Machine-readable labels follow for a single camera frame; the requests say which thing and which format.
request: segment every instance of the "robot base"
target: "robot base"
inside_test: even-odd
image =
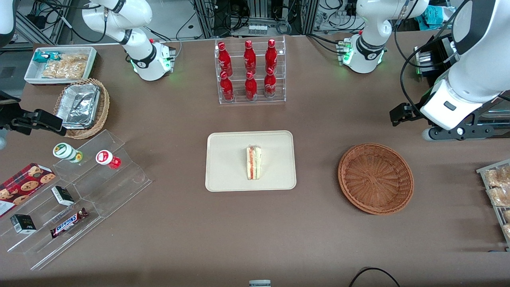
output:
[[[131,64],[135,72],[145,81],[155,81],[167,73],[173,72],[175,63],[175,49],[170,49],[161,43],[153,43],[156,47],[156,57],[147,68],[137,67],[133,61]]]
[[[384,51],[381,52],[378,59],[367,60],[356,48],[358,38],[359,35],[353,35],[337,44],[337,52],[342,53],[338,55],[338,62],[340,65],[348,66],[356,73],[367,74],[375,70],[375,67],[381,63]]]

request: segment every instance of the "white box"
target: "white box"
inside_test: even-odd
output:
[[[83,73],[82,79],[88,79],[90,76],[90,72],[92,71],[92,66],[94,65],[94,60],[97,54],[96,49],[90,46],[79,46],[79,47],[44,47],[37,48],[35,52],[39,51],[48,51],[48,52],[60,52],[64,54],[87,54],[89,58],[87,60],[87,65],[85,66],[85,72]],[[75,83],[80,80],[73,79],[48,79],[41,77],[42,71],[46,67],[46,63],[38,63],[35,61],[30,61],[29,68],[25,73],[25,81],[32,85],[58,85],[58,84],[70,84]]]

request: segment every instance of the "brown wicker basket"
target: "brown wicker basket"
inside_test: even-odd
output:
[[[96,79],[87,79],[82,80],[76,83],[72,83],[69,86],[74,85],[85,85],[85,84],[94,84],[101,88],[101,95],[99,96],[99,105],[97,107],[96,112],[96,119],[95,123],[92,126],[92,128],[88,130],[67,130],[67,133],[65,136],[71,137],[74,139],[85,139],[88,137],[91,137],[95,135],[96,133],[100,132],[103,126],[105,125],[106,118],[108,117],[108,109],[110,108],[110,96],[108,95],[108,91],[105,89],[105,86],[103,84],[96,80]],[[57,114],[57,111],[60,106],[60,101],[62,99],[62,95],[64,94],[64,91],[60,93],[59,98],[57,99],[57,104],[55,105],[55,108],[53,109],[53,114]]]
[[[378,143],[350,148],[340,160],[338,181],[347,199],[371,214],[398,212],[413,196],[409,165],[397,152]]]

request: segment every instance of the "red cookie box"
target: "red cookie box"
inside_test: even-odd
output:
[[[0,217],[54,178],[55,174],[49,168],[31,163],[0,184]]]

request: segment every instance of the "coca-cola bottle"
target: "coca-cola bottle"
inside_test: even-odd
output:
[[[225,49],[225,43],[219,42],[218,49],[220,50],[220,53],[218,55],[220,68],[222,71],[226,72],[227,77],[230,77],[232,76],[232,61],[230,60],[230,55]]]
[[[246,66],[246,71],[250,71],[253,74],[256,73],[257,69],[257,57],[255,55],[255,51],[253,50],[253,46],[250,40],[244,42],[244,65]]]
[[[234,100],[234,89],[232,88],[232,82],[227,77],[227,73],[225,71],[220,72],[220,87],[221,93],[223,94],[223,98],[227,102],[231,102]]]
[[[274,98],[276,91],[276,77],[274,76],[273,68],[267,68],[267,75],[264,78],[264,96],[268,99]]]
[[[246,82],[244,82],[244,86],[246,87],[246,99],[250,102],[254,102],[257,100],[257,82],[253,78],[252,72],[246,72]]]
[[[273,68],[273,71],[276,71],[276,57],[278,56],[278,52],[276,51],[276,41],[274,39],[269,39],[267,41],[267,51],[266,51],[266,71],[267,68]]]

